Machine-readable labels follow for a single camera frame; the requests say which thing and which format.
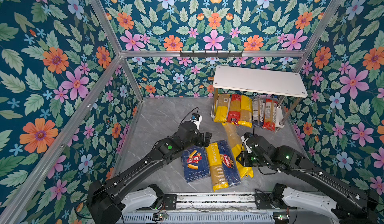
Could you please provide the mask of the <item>blue Barilla spaghetti pack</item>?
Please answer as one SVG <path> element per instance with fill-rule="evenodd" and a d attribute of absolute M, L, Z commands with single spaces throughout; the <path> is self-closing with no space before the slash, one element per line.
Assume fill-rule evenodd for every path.
<path fill-rule="evenodd" d="M 233 156 L 232 150 L 226 140 L 217 142 L 220 153 L 221 162 L 223 165 L 225 177 L 229 187 L 237 186 L 241 183 L 241 177 L 236 166 L 236 160 Z"/>

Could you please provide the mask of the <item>blue Barilla pasta box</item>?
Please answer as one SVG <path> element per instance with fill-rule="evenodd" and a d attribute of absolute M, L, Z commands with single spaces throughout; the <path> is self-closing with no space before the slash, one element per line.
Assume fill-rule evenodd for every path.
<path fill-rule="evenodd" d="M 204 147 L 193 146 L 182 153 L 184 177 L 187 183 L 210 176 L 210 167 Z"/>

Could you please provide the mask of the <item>yellow-ended spaghetti pack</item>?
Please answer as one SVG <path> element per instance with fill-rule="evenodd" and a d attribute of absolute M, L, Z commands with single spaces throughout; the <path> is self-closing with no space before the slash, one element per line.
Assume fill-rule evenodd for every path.
<path fill-rule="evenodd" d="M 242 152 L 242 140 L 240 136 L 238 135 L 237 127 L 233 123 L 223 123 L 223 127 L 227 133 L 229 146 L 232 150 L 232 153 L 234 155 L 235 164 L 237 166 L 237 169 L 239 171 L 239 175 L 242 178 L 244 177 L 254 177 L 254 172 L 251 167 L 244 167 L 242 166 L 237 160 L 236 157 Z"/>

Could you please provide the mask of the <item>wide yellow spaghetti pack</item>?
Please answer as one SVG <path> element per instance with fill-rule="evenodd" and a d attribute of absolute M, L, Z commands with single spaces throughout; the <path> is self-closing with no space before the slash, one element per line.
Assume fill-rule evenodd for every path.
<path fill-rule="evenodd" d="M 218 95 L 216 112 L 215 112 L 215 117 L 214 117 L 215 123 L 227 122 L 230 100 L 231 100 L 230 94 L 219 94 Z"/>

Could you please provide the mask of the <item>yellow Pastatime spaghetti pack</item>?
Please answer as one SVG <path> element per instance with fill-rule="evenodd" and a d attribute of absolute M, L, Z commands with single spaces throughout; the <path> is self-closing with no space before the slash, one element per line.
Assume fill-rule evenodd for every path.
<path fill-rule="evenodd" d="M 228 188 L 229 184 L 223 169 L 218 143 L 211 143 L 206 148 L 206 153 L 210 167 L 213 191 L 216 192 Z"/>

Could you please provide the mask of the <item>red spaghetti pack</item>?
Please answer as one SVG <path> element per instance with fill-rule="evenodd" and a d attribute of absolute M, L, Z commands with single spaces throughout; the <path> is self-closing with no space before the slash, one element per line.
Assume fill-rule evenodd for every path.
<path fill-rule="evenodd" d="M 241 95 L 231 95 L 230 107 L 227 116 L 227 122 L 232 123 L 236 126 L 239 125 L 241 115 Z"/>

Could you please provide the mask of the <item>narrow yellow spaghetti pack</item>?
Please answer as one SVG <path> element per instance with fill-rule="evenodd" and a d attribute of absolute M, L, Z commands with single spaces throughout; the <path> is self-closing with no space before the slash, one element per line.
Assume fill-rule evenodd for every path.
<path fill-rule="evenodd" d="M 241 95 L 241 107 L 240 107 L 240 118 L 238 121 L 239 125 L 251 128 L 252 124 L 252 99 L 245 95 Z"/>

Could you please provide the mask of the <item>red-yellow labelled spaghetti pack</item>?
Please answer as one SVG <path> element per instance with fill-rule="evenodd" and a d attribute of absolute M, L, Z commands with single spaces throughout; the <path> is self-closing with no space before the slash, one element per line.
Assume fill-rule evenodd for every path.
<path fill-rule="evenodd" d="M 276 131 L 278 103 L 272 99 L 266 99 L 263 128 L 272 132 Z"/>

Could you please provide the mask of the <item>white-label clear spaghetti pack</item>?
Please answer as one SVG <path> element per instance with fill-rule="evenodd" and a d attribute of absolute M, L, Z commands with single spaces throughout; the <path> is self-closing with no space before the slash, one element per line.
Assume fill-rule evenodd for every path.
<path fill-rule="evenodd" d="M 264 125 L 264 100 L 254 98 L 252 100 L 252 123 L 254 126 L 262 127 Z"/>

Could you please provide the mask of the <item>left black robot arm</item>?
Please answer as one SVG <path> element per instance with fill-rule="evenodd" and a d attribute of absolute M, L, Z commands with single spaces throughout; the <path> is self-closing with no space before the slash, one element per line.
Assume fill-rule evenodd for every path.
<path fill-rule="evenodd" d="M 181 123 L 171 136 L 157 141 L 151 151 L 133 166 L 106 180 L 93 182 L 88 191 L 86 205 L 96 224 L 115 224 L 123 210 L 128 210 L 130 192 L 157 170 L 181 157 L 191 146 L 208 147 L 212 133 L 200 133 L 192 121 Z"/>

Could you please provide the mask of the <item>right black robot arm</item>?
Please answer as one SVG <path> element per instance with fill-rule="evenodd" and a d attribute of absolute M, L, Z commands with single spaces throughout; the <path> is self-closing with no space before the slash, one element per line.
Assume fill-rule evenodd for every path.
<path fill-rule="evenodd" d="M 264 137 L 245 133 L 241 137 L 241 152 L 236 160 L 243 167 L 267 167 L 274 174 L 284 173 L 313 186 L 319 195 L 275 184 L 265 195 L 273 208 L 305 209 L 340 224 L 375 224 L 379 196 L 374 191 L 355 188 L 316 166 L 289 146 L 275 147 Z"/>

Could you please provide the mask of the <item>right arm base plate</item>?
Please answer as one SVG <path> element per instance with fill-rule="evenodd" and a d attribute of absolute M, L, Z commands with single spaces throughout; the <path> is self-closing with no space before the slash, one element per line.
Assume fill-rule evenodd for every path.
<path fill-rule="evenodd" d="M 258 210 L 284 210 L 284 209 L 295 209 L 290 207 L 283 201 L 283 194 L 281 191 L 273 191 L 269 194 L 255 189 L 255 203 Z"/>

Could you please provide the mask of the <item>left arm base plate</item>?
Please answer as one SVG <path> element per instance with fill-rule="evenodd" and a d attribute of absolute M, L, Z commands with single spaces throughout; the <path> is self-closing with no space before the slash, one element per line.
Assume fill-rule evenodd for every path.
<path fill-rule="evenodd" d="M 176 210 L 178 196 L 176 194 L 164 194 L 157 198 L 155 210 Z"/>

